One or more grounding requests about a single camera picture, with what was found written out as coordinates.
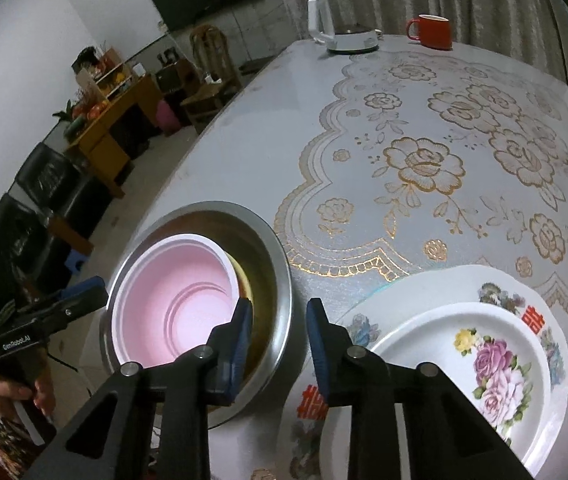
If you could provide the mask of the left hand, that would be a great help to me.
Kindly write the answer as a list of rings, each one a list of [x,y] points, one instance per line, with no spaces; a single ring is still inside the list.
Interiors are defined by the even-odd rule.
[[[53,414],[56,408],[56,397],[48,362],[44,362],[32,388],[0,377],[0,417],[16,420],[17,413],[14,403],[29,400],[34,402],[34,405],[42,411],[44,416]]]

